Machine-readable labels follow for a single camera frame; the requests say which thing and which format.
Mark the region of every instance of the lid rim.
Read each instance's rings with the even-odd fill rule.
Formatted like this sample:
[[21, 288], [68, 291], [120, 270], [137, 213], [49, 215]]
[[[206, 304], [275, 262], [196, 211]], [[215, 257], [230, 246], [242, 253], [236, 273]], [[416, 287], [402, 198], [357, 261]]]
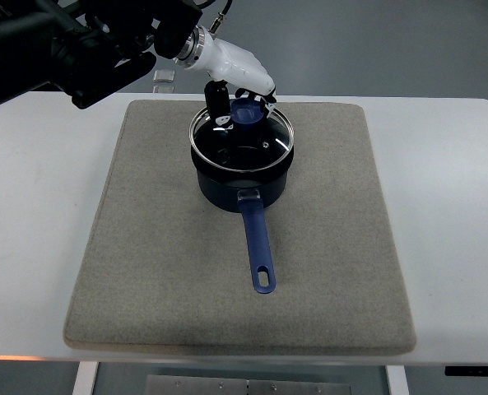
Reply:
[[278, 117], [278, 119], [281, 121], [281, 123], [283, 124], [283, 126], [287, 128], [287, 131], [288, 131], [288, 133], [290, 135], [290, 143], [289, 143], [289, 146], [288, 146], [289, 149], [285, 153], [283, 153], [280, 158], [278, 158], [277, 160], [275, 160], [274, 162], [272, 162], [270, 165], [267, 165], [267, 166], [264, 166], [264, 167], [260, 167], [258, 169], [250, 169], [250, 170], [231, 169], [230, 167], [225, 167], [225, 166], [219, 165], [216, 162], [214, 162], [214, 161], [210, 160], [209, 158], [207, 158], [206, 156], [204, 156], [200, 152], [200, 150], [196, 146], [196, 142], [194, 141], [194, 138], [193, 138], [194, 132], [195, 132], [195, 127], [198, 125], [199, 121], [206, 114], [208, 114], [207, 107], [201, 109], [196, 115], [194, 115], [193, 121], [191, 122], [191, 124], [189, 126], [188, 138], [189, 138], [189, 141], [191, 143], [192, 148], [194, 149], [194, 152], [196, 152], [196, 154], [202, 160], [206, 161], [209, 165], [215, 166], [216, 168], [218, 168], [220, 170], [230, 171], [230, 172], [233, 172], [233, 173], [240, 173], [240, 174], [255, 173], [255, 172], [259, 172], [259, 171], [264, 171], [264, 170], [270, 169], [273, 166], [276, 166], [279, 163], [281, 163], [293, 151], [293, 146], [294, 146], [293, 126], [291, 125], [291, 122], [289, 121], [289, 119], [279, 109], [274, 109], [271, 112], [270, 116], [271, 115], [276, 115]]

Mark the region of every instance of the blue handle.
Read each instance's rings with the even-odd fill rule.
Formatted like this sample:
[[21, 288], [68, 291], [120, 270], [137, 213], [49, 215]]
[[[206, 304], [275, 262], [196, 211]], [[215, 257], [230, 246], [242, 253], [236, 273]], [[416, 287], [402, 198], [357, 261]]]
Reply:
[[[244, 197], [238, 200], [238, 207], [244, 218], [254, 289], [260, 294], [269, 294], [275, 290], [277, 280], [275, 279], [273, 260], [269, 249], [263, 201], [260, 197]], [[260, 284], [259, 273], [261, 272], [267, 275], [266, 285]]]

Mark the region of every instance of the gray floor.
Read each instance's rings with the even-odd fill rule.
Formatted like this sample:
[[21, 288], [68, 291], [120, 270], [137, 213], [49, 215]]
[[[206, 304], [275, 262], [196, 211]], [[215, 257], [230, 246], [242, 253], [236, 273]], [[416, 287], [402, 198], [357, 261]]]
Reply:
[[[207, 10], [203, 25], [211, 24], [218, 3]], [[279, 95], [488, 99], [488, 0], [234, 0], [220, 38], [252, 51], [275, 80]], [[160, 58], [156, 68], [176, 70], [172, 85], [177, 93], [201, 93], [208, 81], [206, 74], [178, 69], [168, 59]], [[152, 92], [152, 75], [123, 91]], [[311, 381], [341, 376], [331, 367], [213, 369], [231, 377]], [[72, 363], [0, 362], [0, 394], [71, 393], [76, 371]], [[105, 364], [95, 393], [142, 393], [144, 378], [154, 374], [149, 372], [170, 371]], [[440, 367], [407, 368], [407, 375], [411, 395], [488, 394], [488, 379], [446, 378]], [[366, 377], [379, 387], [380, 372]], [[354, 393], [370, 392], [357, 388]]]
[[0, 395], [71, 395], [77, 362], [0, 360]]

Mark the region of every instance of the gray felt mat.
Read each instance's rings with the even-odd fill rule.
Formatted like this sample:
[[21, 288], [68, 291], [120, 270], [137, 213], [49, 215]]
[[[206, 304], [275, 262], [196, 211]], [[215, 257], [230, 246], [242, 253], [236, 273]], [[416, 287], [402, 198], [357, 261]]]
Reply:
[[260, 295], [239, 214], [190, 160], [201, 102], [131, 103], [72, 296], [76, 348], [166, 355], [391, 355], [415, 345], [364, 112], [280, 103], [295, 129], [266, 210], [277, 289]]

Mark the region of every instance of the glass lid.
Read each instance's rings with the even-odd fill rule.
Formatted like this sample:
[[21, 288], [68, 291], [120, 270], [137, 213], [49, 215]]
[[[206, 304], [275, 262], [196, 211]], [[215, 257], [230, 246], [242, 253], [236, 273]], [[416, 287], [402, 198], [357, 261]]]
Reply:
[[251, 172], [276, 165], [293, 148], [293, 127], [278, 109], [266, 118], [259, 106], [256, 100], [232, 100], [230, 119], [223, 126], [203, 109], [189, 130], [193, 149], [206, 162], [224, 170]]

